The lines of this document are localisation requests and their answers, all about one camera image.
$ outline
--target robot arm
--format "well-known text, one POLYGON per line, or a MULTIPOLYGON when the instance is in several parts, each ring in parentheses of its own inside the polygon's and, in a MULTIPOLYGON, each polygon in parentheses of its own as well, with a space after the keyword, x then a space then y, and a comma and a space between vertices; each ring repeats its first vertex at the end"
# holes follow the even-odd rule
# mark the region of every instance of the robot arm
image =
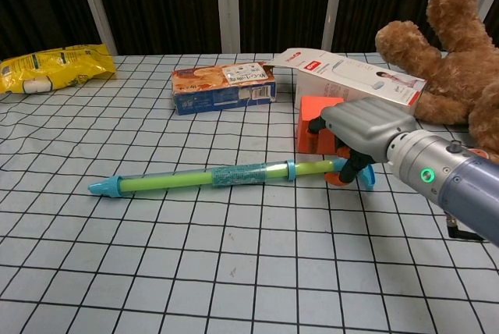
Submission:
POLYGON ((325 108, 320 118, 349 149, 340 181, 352 182, 363 165, 387 163, 397 178, 445 211, 450 236, 482 236, 499 247, 499 165, 458 141, 418 130, 411 115, 376 98, 325 108), (459 231, 455 219, 480 236, 459 231))

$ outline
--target yellow snack bag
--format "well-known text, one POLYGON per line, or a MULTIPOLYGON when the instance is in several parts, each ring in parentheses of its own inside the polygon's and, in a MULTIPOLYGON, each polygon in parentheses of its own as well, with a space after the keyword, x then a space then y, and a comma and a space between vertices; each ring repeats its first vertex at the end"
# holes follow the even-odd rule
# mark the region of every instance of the yellow snack bag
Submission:
POLYGON ((73 45, 0 63, 0 94, 36 94, 84 84, 116 67, 105 44, 73 45))

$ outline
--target toy water gun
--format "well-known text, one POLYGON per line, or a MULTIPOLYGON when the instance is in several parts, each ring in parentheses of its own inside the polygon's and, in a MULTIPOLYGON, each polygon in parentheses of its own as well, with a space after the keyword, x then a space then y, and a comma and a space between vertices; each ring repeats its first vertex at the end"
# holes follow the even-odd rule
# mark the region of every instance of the toy water gun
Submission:
MULTIPOLYGON (((187 170, 180 172, 153 173, 138 176, 111 176, 101 182, 92 183, 88 190, 95 195, 123 197, 138 191, 168 190, 178 187, 211 185, 228 187, 243 184, 266 183, 273 180, 295 180, 298 176, 323 173, 328 176, 338 174, 346 160, 335 158, 317 162, 270 162, 250 165, 220 166, 212 169, 187 170)), ((375 174, 371 165, 360 172, 359 178, 368 190, 375 184, 375 174)))

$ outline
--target black grid line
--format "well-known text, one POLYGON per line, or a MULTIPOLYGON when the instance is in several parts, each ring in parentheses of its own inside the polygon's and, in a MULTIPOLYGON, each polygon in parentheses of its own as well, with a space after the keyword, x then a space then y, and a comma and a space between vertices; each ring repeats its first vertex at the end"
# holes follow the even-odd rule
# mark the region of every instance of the black grid line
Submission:
MULTIPOLYGON (((485 304, 490 312, 499 313, 499 300, 496 298, 497 294, 494 295, 494 291, 497 292, 499 289, 497 287, 499 282, 495 279, 499 279, 497 255, 486 247, 487 243, 475 243, 476 248, 473 250, 476 250, 476 254, 469 255, 469 260, 464 260, 463 256, 458 260, 455 252, 458 252, 460 247, 466 249, 469 242, 448 239, 445 236, 444 228, 445 214, 439 212, 433 205, 429 205, 428 201, 425 200, 423 203, 418 193, 407 192, 402 188, 396 189, 397 187, 393 186, 396 184, 396 179, 391 172, 387 171, 385 165, 375 167, 380 183, 374 188, 373 193, 365 190, 359 182, 350 187, 330 187, 327 184, 324 185, 324 182, 319 184, 318 181, 300 178, 292 183, 285 181, 267 182, 261 185, 261 196, 258 190, 259 197, 238 197, 232 187, 212 190, 208 194, 203 190, 203 187, 193 187, 191 191, 180 192, 158 190, 144 194, 131 193, 126 195, 124 199, 117 200, 94 197, 86 192, 83 183, 108 177, 102 176, 104 168, 93 168, 96 164, 109 166, 109 175, 111 175, 112 171, 117 173, 121 169, 133 171, 136 168, 149 172, 150 169, 157 171, 162 166, 165 166, 165 171, 174 171, 181 168, 200 169, 204 167, 206 169, 219 165, 233 165, 232 160, 222 161, 224 154, 228 158, 235 156, 237 163, 240 163, 239 158, 243 155, 247 158, 260 156, 262 159, 265 158, 265 162, 271 155, 277 157, 277 161, 271 158, 272 161, 269 162, 283 162, 291 157, 294 157, 298 162, 307 161, 307 156, 296 153, 294 143, 297 120, 297 110, 294 108, 296 73, 290 69, 275 69, 276 79, 282 82, 278 83, 277 103, 198 115, 178 116, 175 113, 170 98, 172 95, 172 70, 200 66, 197 63, 201 63, 200 60, 208 58, 208 56, 214 62, 220 63, 249 62, 256 57, 255 55, 177 55, 175 58, 172 56, 120 57, 116 59, 116 62, 120 60, 121 62, 117 63, 118 72, 115 77, 92 80, 86 85, 70 87, 50 94, 34 96, 7 94, 0 97, 0 118, 2 119, 0 121, 2 123, 0 126, 2 132, 0 139, 0 182, 4 173, 13 174, 16 178, 15 186, 12 188, 10 188, 12 184, 5 181, 3 185, 0 184, 0 268, 12 270, 9 272, 8 281, 0 284, 0 289, 2 289, 0 304, 25 303, 34 306, 30 314, 26 318, 20 318, 21 321, 17 323, 19 332, 22 332, 28 323, 40 319, 42 307, 67 307, 76 311, 72 317, 68 318, 71 321, 69 326, 58 329, 58 332, 70 332, 76 321, 81 319, 80 312, 83 312, 82 309, 84 309, 90 310, 90 312, 95 310, 111 312, 112 316, 110 315, 108 318, 114 321, 111 325, 113 329, 110 332, 117 331, 124 313, 134 312, 155 314, 156 317, 161 317, 158 332, 170 332, 169 319, 178 318, 185 320, 187 325, 191 319, 203 320, 205 332, 211 331, 210 322, 223 320, 224 322, 245 322, 252 328, 252 332, 256 331, 255 324, 273 324, 290 325, 296 328, 297 332, 300 332, 300 328, 321 328, 337 329, 343 332, 355 330, 357 332, 405 334, 426 331, 438 333, 450 330, 450 327, 446 326, 450 325, 449 322, 453 323, 454 331, 458 331, 462 328, 459 323, 463 318, 458 315, 451 318, 447 316, 446 322, 443 322, 444 318, 441 317, 441 312, 435 310, 434 304, 439 304, 439 306, 443 304, 442 307, 447 307, 446 304, 457 303, 461 304, 459 307, 462 309, 469 309, 469 318, 476 322, 476 331, 478 331, 478 327, 480 327, 481 332, 488 330, 494 318, 488 317, 487 314, 480 311, 480 305, 485 304), (146 63, 147 66, 141 66, 141 63, 146 63), (122 65, 124 65, 125 71, 121 70, 122 65), (273 136, 274 131, 279 132, 279 134, 273 136), (189 136, 193 138, 192 140, 206 140, 207 138, 211 138, 211 140, 209 144, 204 142, 203 145, 198 146, 192 141, 188 141, 189 136), (220 144, 219 140, 232 141, 223 145, 220 144), (287 145, 285 151, 281 150, 280 145, 287 145), (115 154, 110 154, 109 151, 115 151, 115 154), (147 153, 144 158, 137 154, 141 151, 147 153), (161 158, 155 158, 158 151, 163 154, 161 158), (185 159, 188 154, 194 156, 192 161, 185 159), (35 165, 39 159, 57 161, 60 165, 49 169, 51 172, 42 172, 44 169, 35 165), (72 174, 68 170, 68 166, 74 166, 74 161, 78 161, 82 165, 77 172, 72 174), (23 177, 30 179, 44 177, 47 182, 30 186, 26 184, 26 179, 23 180, 23 177), (55 179, 58 179, 58 182, 67 179, 74 186, 67 186, 61 190, 50 183, 51 180, 55 179), (272 196, 269 196, 271 194, 277 194, 278 199, 272 199, 272 196), (321 199, 307 199, 307 197, 314 195, 321 195, 321 199), (353 197, 351 195, 356 195, 358 199, 352 198, 350 200, 349 198, 353 197), (391 204, 384 205, 383 203, 388 198, 391 204), (74 203, 78 203, 76 207, 69 208, 74 203), (53 205, 54 207, 46 208, 41 205, 53 205), (179 208, 190 208, 190 205, 192 205, 191 212, 179 214, 179 208), (223 207, 225 213, 216 221, 214 219, 210 219, 210 221, 199 220, 195 216, 201 205, 211 205, 213 208, 223 207), (132 211, 132 206, 134 210, 140 208, 144 211, 148 208, 155 208, 155 211, 149 212, 154 213, 154 215, 144 217, 139 215, 138 218, 129 218, 128 214, 132 211), (253 208, 252 213, 255 217, 246 217, 247 214, 243 216, 242 209, 249 211, 250 207, 253 208), (242 216, 235 223, 228 221, 229 215, 233 213, 232 210, 241 213, 242 216), (164 213, 173 213, 174 215, 165 217, 164 213), (264 219, 266 213, 274 213, 278 216, 272 220, 264 219), (314 225, 311 222, 311 219, 316 215, 322 216, 323 214, 327 214, 329 218, 328 230, 320 226, 317 227, 317 224, 314 225), (386 225, 388 227, 380 229, 379 224, 372 220, 378 215, 382 215, 381 218, 388 220, 386 225), (345 226, 345 219, 353 218, 362 219, 362 222, 365 223, 365 230, 358 227, 352 228, 351 222, 346 223, 347 226, 345 226), (37 219, 43 219, 43 225, 34 226, 33 222, 37 219), (286 221, 291 219, 293 223, 289 226, 287 224, 290 222, 286 221), (57 233, 50 235, 49 232, 52 231, 55 222, 61 220, 67 221, 65 223, 78 223, 79 226, 71 230, 69 237, 59 236, 57 233), (103 224, 112 223, 115 228, 110 228, 112 231, 106 230, 108 238, 89 239, 82 237, 90 221, 99 221, 103 224), (434 230, 415 231, 414 225, 410 221, 432 224, 430 226, 434 226, 434 230), (143 243, 134 243, 133 240, 126 238, 115 242, 122 226, 127 229, 137 229, 137 231, 140 228, 147 229, 149 233, 143 234, 143 243), (180 242, 176 240, 175 243, 152 243, 152 236, 158 226, 169 226, 168 228, 173 230, 182 226, 183 229, 186 229, 182 235, 183 240, 180 242), (190 241, 188 239, 189 233, 194 227, 202 232, 221 233, 219 243, 212 249, 205 249, 206 247, 199 242, 189 245, 187 243, 190 241), (258 237, 254 239, 257 247, 254 250, 237 248, 226 250, 224 241, 225 230, 228 228, 252 234, 257 233, 258 237), (288 239, 287 236, 292 236, 289 239, 294 238, 295 243, 286 249, 292 249, 293 255, 282 254, 272 245, 265 243, 267 241, 262 236, 263 232, 266 234, 278 232, 285 239, 288 239), (300 247, 303 244, 300 243, 300 239, 315 239, 314 242, 317 242, 316 239, 319 239, 320 236, 330 237, 334 256, 310 253, 307 249, 302 251, 300 247), (340 240, 344 242, 344 240, 354 238, 366 244, 366 247, 356 246, 356 248, 351 249, 351 254, 346 254, 345 250, 348 249, 348 245, 341 243, 340 240), (412 249, 412 242, 418 244, 417 242, 420 241, 426 242, 425 244, 428 246, 425 256, 430 255, 434 258, 439 255, 440 248, 437 246, 442 243, 444 247, 442 252, 445 252, 443 257, 446 260, 448 258, 449 262, 434 263, 431 258, 417 258, 416 254, 413 253, 416 249, 412 249), (403 243, 407 246, 409 255, 401 259, 378 258, 377 252, 379 250, 375 249, 374 243, 379 245, 380 242, 403 243), (9 245, 13 249, 6 250, 5 246, 2 248, 3 244, 9 245), (54 246, 53 250, 47 249, 47 247, 52 247, 48 246, 49 244, 54 246), (74 257, 74 251, 78 247, 98 247, 99 250, 102 250, 98 258, 96 255, 87 254, 89 257, 96 257, 98 262, 95 268, 88 269, 78 264, 66 263, 70 257, 74 257), (130 250, 133 254, 139 255, 138 264, 123 270, 102 268, 111 248, 113 251, 121 253, 124 250, 130 250), (157 251, 164 255, 178 255, 176 264, 168 266, 172 268, 171 273, 159 275, 157 269, 154 269, 152 273, 146 269, 143 270, 142 267, 149 262, 145 258, 148 251, 157 251), (60 256, 53 258, 48 263, 30 262, 36 258, 40 260, 39 257, 44 254, 50 259, 53 256, 51 252, 59 252, 60 256), (359 255, 364 252, 371 254, 372 258, 359 258, 359 255), (187 254, 205 254, 210 260, 214 260, 213 277, 209 275, 204 278, 202 274, 183 275, 180 272, 180 266, 182 259, 187 254), (222 272, 222 260, 227 263, 226 260, 232 258, 254 260, 256 263, 253 265, 254 270, 251 272, 251 268, 248 269, 250 272, 246 272, 247 277, 245 278, 240 277, 240 279, 232 281, 219 279, 218 275, 222 272), (294 282, 286 284, 279 280, 265 279, 264 273, 267 271, 264 268, 260 270, 259 275, 259 262, 263 262, 264 258, 273 260, 272 262, 276 265, 288 265, 289 260, 292 260, 294 282), (317 263, 322 261, 327 265, 335 265, 336 273, 335 275, 326 275, 322 271, 316 276, 319 279, 334 279, 335 285, 303 285, 306 273, 300 269, 301 265, 318 265, 317 263), (372 282, 370 282, 372 284, 364 286, 360 290, 359 287, 354 288, 350 276, 340 275, 339 265, 345 263, 350 264, 353 270, 371 267, 373 274, 369 277, 372 278, 372 282), (419 292, 411 289, 397 291, 396 288, 394 289, 397 287, 396 285, 386 288, 384 284, 387 282, 387 275, 383 275, 383 270, 391 270, 392 268, 397 270, 397 267, 415 269, 416 277, 413 283, 420 288, 419 292), (423 268, 433 268, 439 273, 441 271, 442 275, 454 278, 454 286, 457 290, 451 290, 450 293, 443 290, 428 290, 429 287, 425 284, 427 281, 422 279, 423 268), (19 283, 19 278, 23 273, 35 277, 43 273, 52 274, 47 285, 35 285, 41 290, 39 298, 33 298, 30 294, 12 295, 5 293, 12 291, 13 283, 19 283), (55 303, 44 299, 52 287, 57 287, 58 279, 56 276, 62 273, 76 273, 90 280, 89 284, 82 290, 83 297, 77 303, 55 303), (468 279, 464 279, 462 273, 465 273, 468 279), (473 275, 488 275, 490 280, 470 282, 469 278, 473 275), (124 299, 112 307, 100 301, 87 301, 86 296, 94 285, 94 280, 100 277, 129 279, 130 283, 123 287, 124 290, 121 292, 124 299), (140 284, 136 284, 139 279, 149 281, 147 283, 170 284, 168 296, 165 297, 164 310, 156 311, 148 307, 138 307, 137 309, 137 307, 127 305, 127 301, 131 298, 131 292, 135 291, 133 289, 140 286, 140 284), (201 314, 198 314, 199 312, 179 312, 168 309, 168 306, 172 305, 175 285, 184 283, 185 286, 189 282, 209 286, 206 295, 206 310, 203 309, 201 314), (214 311, 218 286, 222 286, 225 291, 229 291, 227 289, 231 288, 235 288, 237 291, 239 291, 238 289, 253 291, 252 301, 248 301, 251 304, 246 308, 244 318, 235 317, 229 311, 220 312, 220 309, 214 311), (260 303, 260 300, 257 300, 259 288, 279 289, 285 294, 291 293, 292 296, 296 297, 296 306, 293 308, 296 310, 296 316, 293 312, 293 316, 270 317, 267 320, 259 317, 256 314, 257 304, 260 303), (342 319, 341 321, 339 318, 335 320, 335 324, 338 322, 341 324, 329 325, 331 322, 325 321, 324 317, 321 316, 317 316, 317 322, 310 322, 310 318, 306 316, 307 313, 302 316, 300 308, 303 309, 302 305, 306 301, 306 299, 300 300, 303 293, 308 297, 336 294, 339 297, 342 319), (365 297, 370 301, 379 300, 380 306, 382 302, 388 328, 385 329, 386 325, 377 326, 379 324, 375 322, 373 324, 352 322, 351 302, 350 305, 345 305, 343 299, 343 297, 352 295, 356 295, 359 299, 365 297), (394 299, 405 299, 406 302, 417 300, 424 302, 424 307, 431 317, 431 323, 428 322, 430 326, 426 326, 426 329, 425 326, 411 327, 412 318, 409 311, 403 311, 395 317, 394 313, 390 311, 393 306, 387 308, 387 301, 391 300, 393 304, 394 299), (405 314, 409 316, 407 322, 404 319, 405 314)), ((347 56, 362 62, 373 60, 373 62, 379 62, 383 65, 379 55, 349 53, 347 56)), ((468 140, 466 139, 466 130, 460 128, 428 126, 422 123, 419 126, 421 128, 429 127, 430 130, 443 137, 468 140)), ((316 246, 321 247, 324 244, 317 243, 316 246)), ((238 268, 238 273, 244 272, 244 268, 238 268)))

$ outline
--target grid tablecloth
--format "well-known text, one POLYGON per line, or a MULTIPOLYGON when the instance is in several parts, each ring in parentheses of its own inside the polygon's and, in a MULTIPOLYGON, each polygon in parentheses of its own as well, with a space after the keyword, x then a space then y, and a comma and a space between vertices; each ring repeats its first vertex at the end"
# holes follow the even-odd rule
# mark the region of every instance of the grid tablecloth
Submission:
POLYGON ((383 165, 374 192, 311 176, 90 195, 115 173, 322 158, 295 151, 290 69, 272 105, 175 114, 172 70, 271 58, 115 57, 112 78, 1 98, 0 333, 499 332, 498 249, 450 240, 383 165))

